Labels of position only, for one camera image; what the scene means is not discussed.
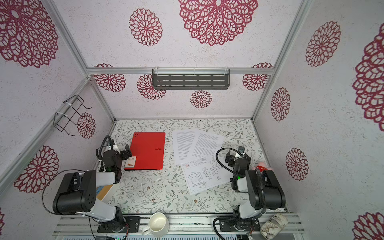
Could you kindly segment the red black file folder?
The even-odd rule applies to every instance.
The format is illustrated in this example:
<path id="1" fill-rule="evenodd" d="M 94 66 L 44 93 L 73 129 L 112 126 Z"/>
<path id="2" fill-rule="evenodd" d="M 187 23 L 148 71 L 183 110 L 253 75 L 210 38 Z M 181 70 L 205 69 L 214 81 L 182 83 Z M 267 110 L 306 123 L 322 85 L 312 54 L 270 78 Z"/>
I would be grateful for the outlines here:
<path id="1" fill-rule="evenodd" d="M 126 160 L 125 171 L 162 170 L 166 133 L 135 132 L 130 145 L 132 156 Z"/>

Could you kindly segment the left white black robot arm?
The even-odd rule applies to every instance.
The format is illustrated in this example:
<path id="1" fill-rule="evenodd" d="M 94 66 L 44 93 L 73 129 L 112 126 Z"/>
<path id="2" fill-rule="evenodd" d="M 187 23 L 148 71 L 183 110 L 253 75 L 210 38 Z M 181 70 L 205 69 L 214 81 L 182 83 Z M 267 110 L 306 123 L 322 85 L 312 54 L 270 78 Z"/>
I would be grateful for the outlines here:
<path id="1" fill-rule="evenodd" d="M 48 210 L 42 199 L 43 208 L 56 216 L 79 215 L 99 224 L 99 231 L 121 233 L 129 230 L 129 224 L 117 206 L 109 205 L 97 198 L 99 187 L 114 186 L 120 183 L 123 161 L 133 154 L 130 145 L 120 150 L 109 135 L 105 136 L 101 146 L 96 149 L 102 169 L 65 170 L 62 182 L 54 197 L 52 211 Z"/>

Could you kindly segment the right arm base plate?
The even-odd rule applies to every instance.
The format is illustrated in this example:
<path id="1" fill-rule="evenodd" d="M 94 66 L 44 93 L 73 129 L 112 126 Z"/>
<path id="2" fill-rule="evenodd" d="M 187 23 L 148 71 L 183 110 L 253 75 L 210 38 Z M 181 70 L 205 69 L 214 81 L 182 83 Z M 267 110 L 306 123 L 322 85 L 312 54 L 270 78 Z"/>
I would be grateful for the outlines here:
<path id="1" fill-rule="evenodd" d="M 235 219 L 230 216 L 220 216 L 219 225 L 221 232 L 259 232 L 259 220 Z"/>

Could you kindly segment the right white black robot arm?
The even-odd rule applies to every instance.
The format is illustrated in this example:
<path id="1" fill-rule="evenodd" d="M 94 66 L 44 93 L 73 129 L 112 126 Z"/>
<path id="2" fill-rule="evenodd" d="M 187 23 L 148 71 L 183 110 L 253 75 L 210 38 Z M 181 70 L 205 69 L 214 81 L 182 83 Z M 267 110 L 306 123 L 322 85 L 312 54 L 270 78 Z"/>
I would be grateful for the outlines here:
<path id="1" fill-rule="evenodd" d="M 268 209 L 277 210 L 286 205 L 284 191 L 275 173 L 269 169 L 260 170 L 259 167 L 251 169 L 251 157 L 245 153 L 244 147 L 237 150 L 221 148 L 216 152 L 215 159 L 221 167 L 233 174 L 230 179 L 232 189 L 238 193 L 247 193 L 249 197 L 247 202 L 234 208 L 232 217 L 221 216 L 213 220 L 213 229 L 218 238 L 224 239 L 216 228 L 216 222 L 225 225 L 222 232 L 228 228 L 238 232 L 250 229 L 260 231 L 266 240 L 275 238 L 288 222 L 282 214 L 272 217 L 261 227 L 256 226 Z"/>

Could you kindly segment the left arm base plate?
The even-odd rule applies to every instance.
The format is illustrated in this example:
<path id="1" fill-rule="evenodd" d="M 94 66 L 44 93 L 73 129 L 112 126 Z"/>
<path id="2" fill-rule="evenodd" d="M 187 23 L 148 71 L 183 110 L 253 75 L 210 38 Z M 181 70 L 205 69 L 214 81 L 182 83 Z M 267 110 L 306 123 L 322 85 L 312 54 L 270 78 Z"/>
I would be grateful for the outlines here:
<path id="1" fill-rule="evenodd" d="M 140 220 L 140 217 L 122 217 L 108 222 L 101 222 L 97 233 L 137 233 Z"/>

